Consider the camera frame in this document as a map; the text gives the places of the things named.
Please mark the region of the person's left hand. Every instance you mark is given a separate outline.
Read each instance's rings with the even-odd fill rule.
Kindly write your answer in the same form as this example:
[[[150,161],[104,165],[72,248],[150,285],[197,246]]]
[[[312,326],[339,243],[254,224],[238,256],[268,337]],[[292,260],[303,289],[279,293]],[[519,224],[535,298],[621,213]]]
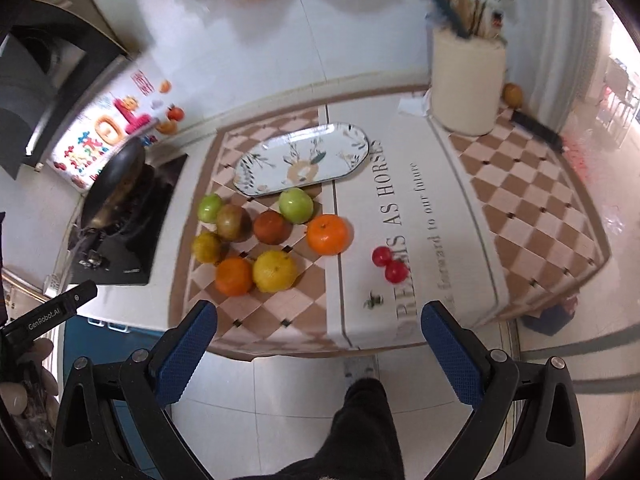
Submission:
[[[1,399],[10,415],[26,415],[31,406],[37,415],[46,414],[49,425],[55,428],[60,410],[60,387],[50,370],[43,365],[53,350],[54,343],[49,338],[37,339],[21,357],[22,377],[15,382],[4,380],[1,383]]]

